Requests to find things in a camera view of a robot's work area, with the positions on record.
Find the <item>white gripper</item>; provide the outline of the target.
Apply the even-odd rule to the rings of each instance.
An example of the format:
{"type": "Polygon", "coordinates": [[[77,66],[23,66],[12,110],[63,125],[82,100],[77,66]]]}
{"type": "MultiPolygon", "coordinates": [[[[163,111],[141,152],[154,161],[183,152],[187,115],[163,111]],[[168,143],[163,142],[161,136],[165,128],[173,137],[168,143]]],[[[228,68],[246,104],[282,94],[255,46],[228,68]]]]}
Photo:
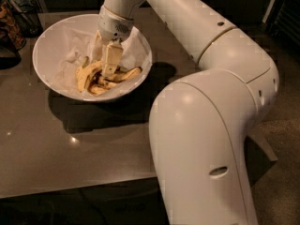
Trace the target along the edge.
{"type": "Polygon", "coordinates": [[[104,77],[114,74],[123,54],[122,44],[111,40],[125,41],[130,36],[133,24],[131,8],[109,8],[105,5],[100,8],[92,60],[103,61],[104,77]]]}

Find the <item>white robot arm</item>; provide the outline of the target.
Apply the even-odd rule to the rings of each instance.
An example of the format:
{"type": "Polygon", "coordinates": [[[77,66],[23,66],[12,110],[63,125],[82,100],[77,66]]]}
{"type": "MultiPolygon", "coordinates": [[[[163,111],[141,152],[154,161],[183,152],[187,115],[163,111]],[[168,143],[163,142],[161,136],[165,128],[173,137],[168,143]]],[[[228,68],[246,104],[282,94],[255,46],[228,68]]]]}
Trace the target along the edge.
{"type": "Polygon", "coordinates": [[[171,225],[258,225],[244,142],[278,95],[278,69],[257,43],[201,0],[104,0],[98,29],[126,39],[147,2],[199,72],[167,85],[149,139],[171,225]]]}

